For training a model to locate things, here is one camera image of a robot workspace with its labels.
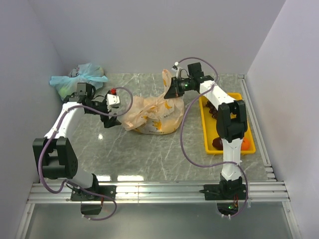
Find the orange translucent plastic bag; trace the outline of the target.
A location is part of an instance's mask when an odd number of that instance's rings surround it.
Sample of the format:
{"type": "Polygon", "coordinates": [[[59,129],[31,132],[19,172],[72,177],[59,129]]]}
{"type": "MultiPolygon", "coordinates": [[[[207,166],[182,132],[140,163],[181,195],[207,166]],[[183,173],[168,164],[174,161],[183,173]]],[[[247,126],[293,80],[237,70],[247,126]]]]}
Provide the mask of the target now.
{"type": "Polygon", "coordinates": [[[120,117],[122,127],[143,134],[165,135],[176,131],[184,115],[182,97],[165,99],[171,85],[172,74],[169,70],[162,71],[164,92],[158,97],[133,97],[130,110],[120,117]]]}

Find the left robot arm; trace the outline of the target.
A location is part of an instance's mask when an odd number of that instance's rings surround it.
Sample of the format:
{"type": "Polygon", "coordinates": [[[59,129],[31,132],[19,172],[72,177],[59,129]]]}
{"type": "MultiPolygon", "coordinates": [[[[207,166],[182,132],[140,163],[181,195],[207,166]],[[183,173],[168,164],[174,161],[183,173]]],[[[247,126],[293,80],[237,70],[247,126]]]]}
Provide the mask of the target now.
{"type": "Polygon", "coordinates": [[[120,124],[111,113],[113,108],[120,105],[117,90],[109,90],[101,102],[95,100],[95,93],[93,85],[78,83],[76,91],[68,93],[63,99],[62,111],[51,130],[32,144],[40,182],[53,194],[61,190],[50,188],[46,179],[62,179],[62,185],[72,185],[73,194],[86,201],[93,201],[102,193],[97,176],[80,168],[70,142],[70,137],[85,114],[100,115],[105,128],[120,124]]]}

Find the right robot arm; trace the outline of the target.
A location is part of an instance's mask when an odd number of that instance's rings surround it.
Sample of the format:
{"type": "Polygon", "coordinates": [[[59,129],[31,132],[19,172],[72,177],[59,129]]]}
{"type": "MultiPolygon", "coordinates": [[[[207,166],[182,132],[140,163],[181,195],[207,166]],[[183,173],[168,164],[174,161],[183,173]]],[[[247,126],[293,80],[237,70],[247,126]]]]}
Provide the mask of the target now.
{"type": "Polygon", "coordinates": [[[201,63],[188,65],[187,78],[181,77],[182,68],[178,62],[173,65],[176,76],[172,77],[165,99],[178,98],[187,91],[197,91],[206,97],[217,109],[216,130],[223,145],[223,161],[217,195],[222,200],[231,200],[244,194],[248,198],[247,177],[241,168],[241,145],[248,130],[246,105],[235,100],[216,83],[217,78],[205,75],[201,63]]]}

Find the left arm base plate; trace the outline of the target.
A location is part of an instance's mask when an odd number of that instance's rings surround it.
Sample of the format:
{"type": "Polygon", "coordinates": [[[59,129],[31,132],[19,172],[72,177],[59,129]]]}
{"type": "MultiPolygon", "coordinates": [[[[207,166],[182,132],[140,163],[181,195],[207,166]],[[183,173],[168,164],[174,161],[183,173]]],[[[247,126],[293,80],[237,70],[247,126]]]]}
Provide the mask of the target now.
{"type": "Polygon", "coordinates": [[[111,201],[116,196],[116,186],[99,186],[97,192],[73,187],[70,200],[73,202],[111,201]]]}

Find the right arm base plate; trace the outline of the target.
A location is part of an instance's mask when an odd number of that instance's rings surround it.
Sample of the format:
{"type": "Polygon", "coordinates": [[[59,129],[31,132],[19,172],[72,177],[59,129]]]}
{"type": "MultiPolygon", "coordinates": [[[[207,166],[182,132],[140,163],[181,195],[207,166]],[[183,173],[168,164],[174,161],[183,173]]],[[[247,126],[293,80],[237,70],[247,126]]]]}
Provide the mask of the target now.
{"type": "Polygon", "coordinates": [[[244,200],[246,199],[247,189],[244,184],[234,189],[227,189],[217,184],[205,184],[200,193],[204,194],[207,201],[244,200]]]}

